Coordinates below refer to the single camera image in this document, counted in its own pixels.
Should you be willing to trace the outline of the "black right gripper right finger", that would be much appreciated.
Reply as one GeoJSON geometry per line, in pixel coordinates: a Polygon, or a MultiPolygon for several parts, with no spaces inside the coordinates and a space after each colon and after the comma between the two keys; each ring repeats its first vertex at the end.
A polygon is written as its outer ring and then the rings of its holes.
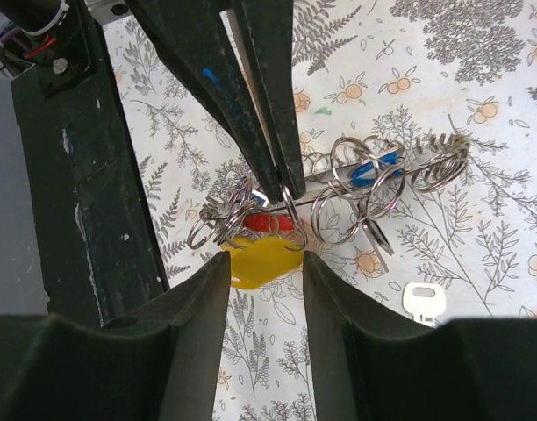
{"type": "Polygon", "coordinates": [[[431,328],[304,254],[304,307],[320,420],[537,420],[537,318],[431,328]]]}

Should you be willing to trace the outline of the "blue key tag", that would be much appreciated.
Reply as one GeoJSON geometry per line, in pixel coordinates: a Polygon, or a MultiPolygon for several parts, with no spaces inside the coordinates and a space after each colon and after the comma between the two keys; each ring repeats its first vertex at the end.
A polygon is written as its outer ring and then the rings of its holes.
{"type": "Polygon", "coordinates": [[[348,173],[348,179],[354,187],[368,187],[376,180],[376,172],[385,170],[387,167],[397,165],[398,163],[399,153],[389,151],[377,157],[378,169],[375,168],[375,163],[372,160],[366,160],[348,173]]]}

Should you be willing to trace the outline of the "red key tag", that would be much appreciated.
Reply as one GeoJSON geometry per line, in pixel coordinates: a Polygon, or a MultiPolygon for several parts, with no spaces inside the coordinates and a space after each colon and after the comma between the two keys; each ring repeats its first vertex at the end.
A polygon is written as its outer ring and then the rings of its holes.
{"type": "Polygon", "coordinates": [[[253,214],[244,218],[243,225],[255,232],[287,232],[295,230],[295,224],[291,217],[283,214],[253,214]]]}

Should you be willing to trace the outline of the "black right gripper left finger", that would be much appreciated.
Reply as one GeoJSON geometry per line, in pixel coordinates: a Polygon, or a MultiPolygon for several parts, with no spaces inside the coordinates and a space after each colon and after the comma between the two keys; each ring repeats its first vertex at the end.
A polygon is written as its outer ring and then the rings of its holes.
{"type": "Polygon", "coordinates": [[[209,420],[230,255],[100,328],[0,316],[0,420],[209,420]]]}

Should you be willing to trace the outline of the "yellow headed key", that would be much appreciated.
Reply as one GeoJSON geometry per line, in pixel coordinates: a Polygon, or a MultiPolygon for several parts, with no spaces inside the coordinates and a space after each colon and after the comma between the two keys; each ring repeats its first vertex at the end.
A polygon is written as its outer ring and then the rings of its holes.
{"type": "Polygon", "coordinates": [[[230,253],[231,285],[236,289],[257,289],[303,263],[303,251],[287,239],[265,237],[257,240],[235,238],[238,247],[222,244],[230,253]]]}

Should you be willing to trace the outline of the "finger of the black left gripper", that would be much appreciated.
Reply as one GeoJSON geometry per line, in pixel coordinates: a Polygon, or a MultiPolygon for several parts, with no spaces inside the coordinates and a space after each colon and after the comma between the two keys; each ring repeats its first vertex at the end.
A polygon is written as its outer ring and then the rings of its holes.
{"type": "Polygon", "coordinates": [[[233,34],[257,106],[281,194],[306,192],[291,78],[293,3],[234,1],[233,34]]]}
{"type": "Polygon", "coordinates": [[[247,84],[222,23],[225,1],[127,3],[165,67],[227,130],[270,202],[280,180],[247,84]]]}

